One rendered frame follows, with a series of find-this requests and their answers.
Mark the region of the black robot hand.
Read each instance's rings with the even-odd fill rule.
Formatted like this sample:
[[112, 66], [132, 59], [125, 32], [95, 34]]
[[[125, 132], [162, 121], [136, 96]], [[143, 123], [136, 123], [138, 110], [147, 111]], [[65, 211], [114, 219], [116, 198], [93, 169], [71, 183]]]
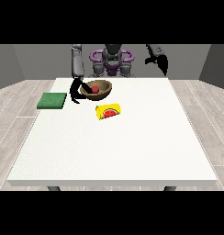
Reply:
[[85, 96], [78, 92], [80, 86], [87, 90], [87, 85], [83, 82], [82, 78], [74, 78], [70, 88], [70, 95], [75, 104], [78, 104], [78, 99], [85, 99]]
[[156, 63], [158, 67], [161, 69], [163, 75], [167, 74], [168, 71], [168, 59], [166, 55], [159, 55], [159, 56], [151, 56], [145, 60], [145, 63]]

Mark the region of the green square pad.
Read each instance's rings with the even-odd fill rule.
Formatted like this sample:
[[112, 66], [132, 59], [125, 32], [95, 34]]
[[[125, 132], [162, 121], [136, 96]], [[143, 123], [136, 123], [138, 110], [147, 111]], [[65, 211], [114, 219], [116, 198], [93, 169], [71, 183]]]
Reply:
[[66, 93], [44, 93], [37, 104], [37, 109], [62, 109], [66, 97]]

